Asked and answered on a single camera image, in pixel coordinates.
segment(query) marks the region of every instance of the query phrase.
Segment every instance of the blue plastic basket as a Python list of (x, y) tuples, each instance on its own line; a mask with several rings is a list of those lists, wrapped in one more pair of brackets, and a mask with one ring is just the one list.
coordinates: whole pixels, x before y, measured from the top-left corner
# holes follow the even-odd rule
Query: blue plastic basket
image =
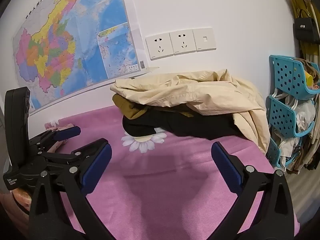
[[(269, 160), (270, 164), (272, 166), (276, 166), (280, 168), (280, 156), (281, 156), (281, 150), (279, 150), (278, 145), (275, 143), (275, 141), (270, 138), (269, 148), (266, 154), (267, 159)], [(295, 153), (289, 160), (286, 161), (285, 166), (287, 167), (296, 157), (298, 156), (298, 153)]]
[(315, 121), (312, 121), (307, 130), (296, 132), (296, 112), (278, 99), (272, 96), (269, 98), (271, 99), (269, 124), (275, 127), (284, 138), (302, 137), (311, 131)]
[(303, 65), (294, 57), (271, 55), (275, 70), (275, 87), (283, 92), (294, 96), (298, 100), (307, 100), (315, 94), (320, 93), (320, 89), (311, 90), (306, 85), (306, 76)]

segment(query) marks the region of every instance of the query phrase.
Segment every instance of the bed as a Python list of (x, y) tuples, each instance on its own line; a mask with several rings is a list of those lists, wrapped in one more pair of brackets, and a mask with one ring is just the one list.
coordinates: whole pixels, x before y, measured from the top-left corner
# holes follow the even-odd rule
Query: bed
[[(236, 136), (209, 141), (158, 129), (155, 135), (134, 138), (125, 133), (122, 114), (115, 106), (61, 119), (57, 127), (70, 123), (82, 132), (60, 152), (101, 137), (112, 147), (111, 162), (87, 199), (116, 239), (207, 239), (236, 200), (211, 158), (214, 141), (244, 165), (273, 173), (258, 147)], [(250, 227), (261, 197), (258, 193), (241, 231)], [(72, 225), (82, 231), (68, 198), (65, 194), (62, 198)], [(298, 231), (295, 218), (295, 234)]]

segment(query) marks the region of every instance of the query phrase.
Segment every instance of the barcode label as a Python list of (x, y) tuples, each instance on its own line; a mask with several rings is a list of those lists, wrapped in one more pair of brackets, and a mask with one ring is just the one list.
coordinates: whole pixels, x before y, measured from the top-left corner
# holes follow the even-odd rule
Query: barcode label
[(145, 68), (143, 61), (140, 62), (140, 66), (141, 66), (141, 69), (144, 69), (144, 68)]

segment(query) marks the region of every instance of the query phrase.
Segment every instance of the wall socket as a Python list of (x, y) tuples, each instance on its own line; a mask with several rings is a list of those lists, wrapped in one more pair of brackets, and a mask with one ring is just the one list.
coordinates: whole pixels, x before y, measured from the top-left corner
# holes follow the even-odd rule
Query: wall socket
[(174, 54), (196, 51), (196, 44), (192, 30), (170, 32), (169, 34)]
[(173, 55), (169, 33), (146, 37), (146, 43), (151, 60)]

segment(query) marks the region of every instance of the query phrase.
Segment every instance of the map of china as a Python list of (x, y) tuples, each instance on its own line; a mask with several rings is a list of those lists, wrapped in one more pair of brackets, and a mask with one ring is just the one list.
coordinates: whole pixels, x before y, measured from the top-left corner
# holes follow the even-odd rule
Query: map of china
[(61, 86), (71, 74), (75, 60), (74, 37), (65, 30), (68, 20), (61, 21), (77, 0), (55, 0), (55, 7), (38, 33), (32, 36), (24, 29), (16, 61), (20, 76), (26, 81), (39, 78), (43, 92)]

